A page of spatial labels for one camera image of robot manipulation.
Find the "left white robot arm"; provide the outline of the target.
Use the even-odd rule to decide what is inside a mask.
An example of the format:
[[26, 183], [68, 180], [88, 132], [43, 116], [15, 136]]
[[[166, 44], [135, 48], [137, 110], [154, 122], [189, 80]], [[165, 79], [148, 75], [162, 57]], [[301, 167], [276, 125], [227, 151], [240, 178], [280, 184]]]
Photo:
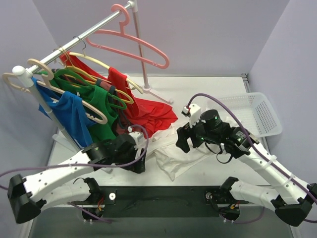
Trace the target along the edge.
[[76, 179], [110, 166], [135, 173], [144, 172], [146, 149], [138, 149], [143, 142], [140, 132], [121, 134], [113, 140], [85, 147], [54, 168], [26, 177], [20, 174], [13, 176], [7, 196], [16, 223], [26, 223], [48, 208], [70, 202], [97, 205], [105, 201], [106, 196], [95, 179]]

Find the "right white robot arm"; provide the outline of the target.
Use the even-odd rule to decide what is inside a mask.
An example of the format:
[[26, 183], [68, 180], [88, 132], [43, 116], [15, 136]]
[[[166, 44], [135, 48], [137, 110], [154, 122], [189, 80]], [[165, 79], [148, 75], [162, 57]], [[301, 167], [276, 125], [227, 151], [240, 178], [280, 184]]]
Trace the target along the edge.
[[217, 145], [221, 153], [248, 165], [270, 185], [260, 187], [229, 177], [220, 187], [223, 201], [243, 200], [263, 206], [294, 227], [306, 219], [317, 198], [315, 183], [296, 178], [249, 131], [223, 122], [217, 110], [202, 113], [199, 106], [192, 104], [184, 107], [182, 114], [189, 121], [177, 129], [178, 148], [188, 153], [202, 144]]

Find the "white tank top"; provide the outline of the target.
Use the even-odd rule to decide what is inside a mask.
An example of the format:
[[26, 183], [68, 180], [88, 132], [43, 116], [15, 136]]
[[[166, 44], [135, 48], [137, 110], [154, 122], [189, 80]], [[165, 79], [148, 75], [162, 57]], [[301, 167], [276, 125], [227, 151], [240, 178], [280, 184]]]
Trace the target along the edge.
[[190, 151], [188, 153], [183, 152], [176, 146], [178, 139], [176, 130], [184, 124], [185, 120], [179, 119], [167, 129], [155, 132], [149, 139], [146, 165], [153, 163], [171, 181], [174, 181], [197, 163], [205, 159], [215, 159], [216, 153], [219, 151], [214, 145], [206, 147], [202, 144], [198, 148], [194, 148], [189, 140]]

